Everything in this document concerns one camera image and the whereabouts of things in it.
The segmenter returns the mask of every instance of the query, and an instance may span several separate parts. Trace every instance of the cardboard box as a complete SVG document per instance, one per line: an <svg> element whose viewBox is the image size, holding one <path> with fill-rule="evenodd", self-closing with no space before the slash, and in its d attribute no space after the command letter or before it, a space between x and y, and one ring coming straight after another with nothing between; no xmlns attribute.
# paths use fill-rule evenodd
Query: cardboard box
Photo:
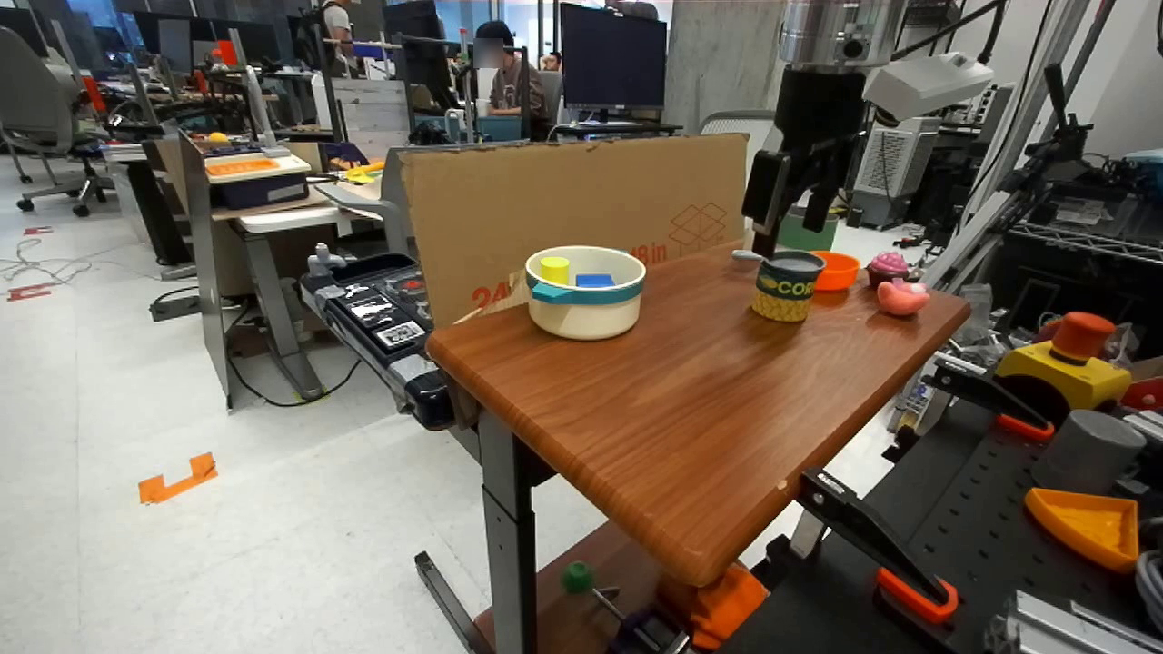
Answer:
<svg viewBox="0 0 1163 654"><path fill-rule="evenodd" d="M522 300L522 260L542 246L604 243L654 264L741 243L736 134L410 149L391 160L437 326Z"/></svg>

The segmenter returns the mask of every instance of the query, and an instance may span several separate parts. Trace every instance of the floor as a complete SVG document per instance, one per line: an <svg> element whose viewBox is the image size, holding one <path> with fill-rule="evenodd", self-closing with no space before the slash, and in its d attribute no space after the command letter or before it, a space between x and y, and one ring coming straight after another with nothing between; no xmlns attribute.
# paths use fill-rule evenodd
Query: floor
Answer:
<svg viewBox="0 0 1163 654"><path fill-rule="evenodd" d="M164 285L139 218L115 199L74 218L65 199L13 208L0 164L0 650L461 650L415 573L431 551L469 614L487 607L479 470L443 432L397 415L370 369L312 406L223 403L201 320L152 325ZM851 250L879 233L844 233ZM337 383L351 357L312 350ZM289 389L264 360L242 373ZM865 492L885 474L873 423L832 474ZM217 480L164 506L139 480ZM536 560L573 544L601 514L568 483L534 494ZM762 534L741 560L754 564Z"/></svg>

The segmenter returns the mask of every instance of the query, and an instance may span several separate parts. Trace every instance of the table top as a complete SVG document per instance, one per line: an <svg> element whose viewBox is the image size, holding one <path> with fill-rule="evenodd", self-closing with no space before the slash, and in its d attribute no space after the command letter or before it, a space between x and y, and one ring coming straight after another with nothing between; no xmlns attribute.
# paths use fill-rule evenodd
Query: table top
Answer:
<svg viewBox="0 0 1163 654"><path fill-rule="evenodd" d="M711 246L654 264L620 338L549 338L507 308L437 331L430 354L667 579L704 589L968 316L933 293L895 320L851 290L787 326L748 313L752 285L752 260Z"/></svg>

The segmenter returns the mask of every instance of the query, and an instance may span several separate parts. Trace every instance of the wooden table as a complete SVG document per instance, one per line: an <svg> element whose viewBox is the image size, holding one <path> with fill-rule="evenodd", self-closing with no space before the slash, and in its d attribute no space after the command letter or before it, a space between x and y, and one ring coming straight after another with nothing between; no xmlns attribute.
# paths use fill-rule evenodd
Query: wooden table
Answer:
<svg viewBox="0 0 1163 654"><path fill-rule="evenodd" d="M483 411L494 650L536 643L536 461L666 579L704 589L968 316L933 293L916 320L890 320L851 290L787 326L748 313L752 280L728 250L656 264L638 325L609 343L549 338L522 308L431 334L431 360Z"/></svg>

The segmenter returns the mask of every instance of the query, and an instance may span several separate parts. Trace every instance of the bowl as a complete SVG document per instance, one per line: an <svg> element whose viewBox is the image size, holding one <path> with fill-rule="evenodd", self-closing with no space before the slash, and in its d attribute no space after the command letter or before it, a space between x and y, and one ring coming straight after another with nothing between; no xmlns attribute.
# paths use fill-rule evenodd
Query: bowl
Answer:
<svg viewBox="0 0 1163 654"><path fill-rule="evenodd" d="M815 250L821 258L821 277L815 280L815 293L844 293L861 277L861 260L838 250Z"/></svg>
<svg viewBox="0 0 1163 654"><path fill-rule="evenodd" d="M522 260L532 320L557 338L614 338L638 320L645 264L614 246L545 246Z"/></svg>

